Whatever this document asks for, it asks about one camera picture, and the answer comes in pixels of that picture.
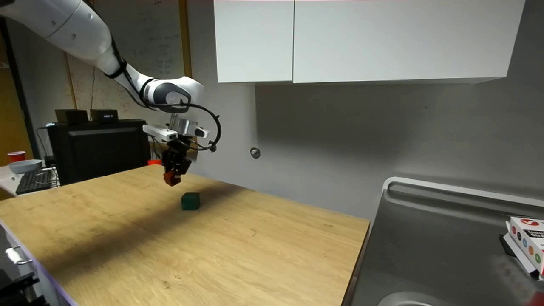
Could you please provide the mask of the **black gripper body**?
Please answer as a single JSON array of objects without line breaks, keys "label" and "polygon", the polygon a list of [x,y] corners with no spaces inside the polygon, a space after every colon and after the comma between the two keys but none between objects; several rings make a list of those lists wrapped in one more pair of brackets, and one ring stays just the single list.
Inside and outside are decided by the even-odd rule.
[{"label": "black gripper body", "polygon": [[182,161],[197,159],[197,137],[195,135],[180,135],[166,142],[166,149],[161,152],[165,164],[177,164]]}]

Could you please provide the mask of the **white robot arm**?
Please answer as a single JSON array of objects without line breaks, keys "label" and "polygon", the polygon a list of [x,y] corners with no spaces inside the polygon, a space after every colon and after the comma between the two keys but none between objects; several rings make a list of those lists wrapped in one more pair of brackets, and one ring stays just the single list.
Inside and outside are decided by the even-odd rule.
[{"label": "white robot arm", "polygon": [[141,107],[175,113],[202,96],[204,86],[190,76],[155,78],[124,61],[107,23],[83,0],[0,0],[0,15],[95,66]]}]

